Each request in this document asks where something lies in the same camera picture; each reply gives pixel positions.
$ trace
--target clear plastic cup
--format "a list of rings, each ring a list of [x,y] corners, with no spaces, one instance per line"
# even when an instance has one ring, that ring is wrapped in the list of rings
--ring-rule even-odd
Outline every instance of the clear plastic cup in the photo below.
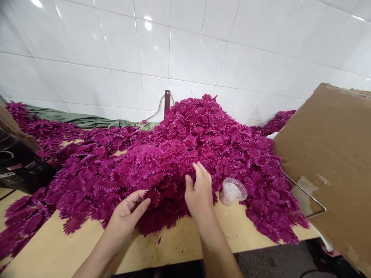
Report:
[[[231,205],[235,201],[243,201],[247,198],[246,188],[234,178],[226,178],[223,181],[223,189],[219,194],[219,199],[224,205]]]

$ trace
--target green cloth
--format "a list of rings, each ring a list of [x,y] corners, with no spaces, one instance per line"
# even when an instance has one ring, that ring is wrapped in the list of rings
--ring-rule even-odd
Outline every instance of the green cloth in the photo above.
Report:
[[[57,122],[74,123],[82,129],[93,129],[97,127],[108,128],[111,126],[120,128],[124,126],[135,126],[140,128],[141,130],[148,131],[153,130],[153,128],[159,124],[142,124],[140,122],[130,122],[128,120],[109,120],[94,115],[67,113],[51,108],[40,108],[33,105],[26,105],[25,108],[30,110],[31,114],[35,115],[37,118],[53,120]]]

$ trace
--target cardboard sheet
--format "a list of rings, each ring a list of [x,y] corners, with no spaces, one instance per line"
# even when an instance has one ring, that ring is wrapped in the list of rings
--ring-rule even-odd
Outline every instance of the cardboard sheet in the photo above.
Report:
[[[311,223],[371,277],[371,92],[321,84],[274,139],[286,174],[327,209]],[[318,211],[309,199],[309,213]]]

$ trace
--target floor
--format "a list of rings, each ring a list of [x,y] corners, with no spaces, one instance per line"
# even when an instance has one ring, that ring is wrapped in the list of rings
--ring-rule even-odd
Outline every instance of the floor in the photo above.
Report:
[[[305,242],[242,252],[238,264],[245,277],[252,278],[299,278],[303,272],[316,269]],[[334,277],[321,272],[305,275],[305,278]]]

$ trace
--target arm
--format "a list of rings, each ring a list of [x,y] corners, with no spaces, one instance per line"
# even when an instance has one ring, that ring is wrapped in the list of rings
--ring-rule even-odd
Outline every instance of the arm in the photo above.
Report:
[[[200,162],[193,163],[193,168],[196,183],[186,175],[185,201],[200,234],[206,276],[242,278],[214,211],[211,176]]]
[[[136,223],[151,203],[150,199],[141,202],[145,192],[135,191],[117,205],[102,237],[73,278],[107,275],[110,262],[129,240]]]

